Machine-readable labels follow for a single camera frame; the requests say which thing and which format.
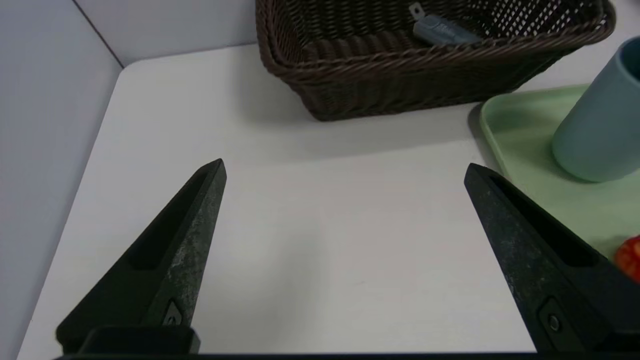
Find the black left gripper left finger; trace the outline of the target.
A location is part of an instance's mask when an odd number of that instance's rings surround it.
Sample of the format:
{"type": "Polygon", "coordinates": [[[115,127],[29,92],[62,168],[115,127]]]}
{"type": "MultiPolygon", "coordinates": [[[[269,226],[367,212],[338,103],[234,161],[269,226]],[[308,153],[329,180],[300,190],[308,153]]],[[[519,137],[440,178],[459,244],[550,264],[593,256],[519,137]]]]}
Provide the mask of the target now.
{"type": "Polygon", "coordinates": [[[64,351],[197,351],[192,329],[226,167],[200,167],[57,326],[64,351]]]}

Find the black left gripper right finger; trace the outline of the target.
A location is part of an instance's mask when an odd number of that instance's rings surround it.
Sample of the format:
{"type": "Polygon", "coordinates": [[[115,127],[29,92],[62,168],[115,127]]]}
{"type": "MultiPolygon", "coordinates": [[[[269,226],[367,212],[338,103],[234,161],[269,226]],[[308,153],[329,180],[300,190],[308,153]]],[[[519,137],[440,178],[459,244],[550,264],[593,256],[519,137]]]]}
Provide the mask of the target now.
{"type": "Polygon", "coordinates": [[[496,171],[464,186],[540,356],[639,358],[637,283],[496,171]]]}

